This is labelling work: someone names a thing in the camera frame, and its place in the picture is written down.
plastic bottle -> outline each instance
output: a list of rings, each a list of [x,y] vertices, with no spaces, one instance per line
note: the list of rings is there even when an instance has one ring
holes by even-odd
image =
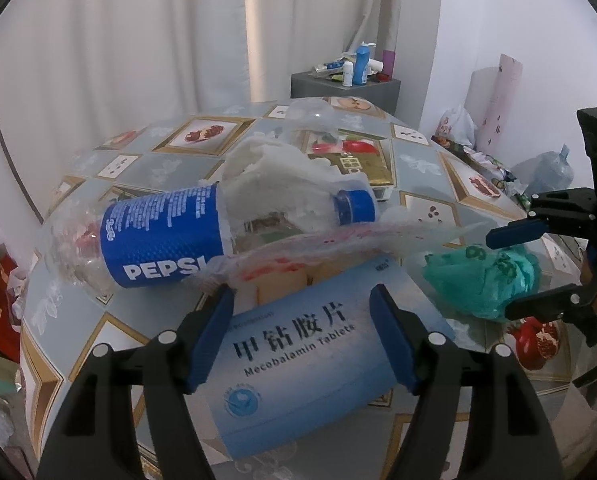
[[[261,218],[249,222],[228,218],[218,184],[71,210],[53,220],[49,264],[65,280],[111,294],[118,286],[182,280],[234,246],[247,250],[311,227],[375,220],[364,190],[333,195],[298,183],[292,195],[285,204],[270,200]]]
[[[354,63],[346,61],[343,63],[343,86],[352,86],[352,76],[354,75]]]
[[[563,145],[560,153],[543,153],[539,157],[539,164],[530,185],[525,190],[525,194],[532,196],[535,193],[547,193],[569,188],[575,177],[574,170],[567,163],[569,153],[570,149],[566,144]]]
[[[365,85],[368,82],[370,46],[376,46],[376,43],[361,43],[361,46],[356,49],[356,63],[354,64],[354,77],[352,78],[355,85]]]

blue circular logo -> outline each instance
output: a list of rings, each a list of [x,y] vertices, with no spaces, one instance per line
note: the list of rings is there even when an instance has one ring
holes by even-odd
[[[235,416],[252,415],[258,410],[258,397],[247,388],[232,390],[227,395],[226,408]]]

white curtain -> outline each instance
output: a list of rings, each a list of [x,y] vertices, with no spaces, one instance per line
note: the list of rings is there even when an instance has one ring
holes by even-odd
[[[383,37],[398,27],[399,1],[12,0],[0,17],[12,162],[44,214],[75,153],[177,114],[288,97],[291,73],[376,41],[379,22]],[[38,226],[0,149],[15,254],[31,254]]]

blue bottle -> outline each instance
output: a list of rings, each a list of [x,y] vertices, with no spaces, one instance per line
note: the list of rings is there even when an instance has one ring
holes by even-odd
[[[356,63],[354,63],[354,77],[352,77],[355,85],[365,85],[368,82],[370,46],[376,46],[376,43],[361,43],[361,46],[356,49]]]

blue gripper pad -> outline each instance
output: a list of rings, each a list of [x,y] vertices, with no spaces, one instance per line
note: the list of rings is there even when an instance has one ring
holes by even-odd
[[[233,313],[234,292],[225,286],[214,312],[192,349],[192,369],[187,380],[192,392],[208,379]]]
[[[538,240],[547,233],[547,224],[542,220],[518,220],[506,227],[492,229],[485,236],[490,249],[502,249]]]
[[[397,381],[415,394],[421,382],[415,373],[415,349],[406,338],[397,315],[405,318],[414,317],[412,322],[414,324],[418,322],[420,326],[413,326],[413,328],[423,329],[427,334],[427,330],[416,314],[399,310],[385,285],[375,286],[370,293],[370,316],[374,327],[379,333]]]

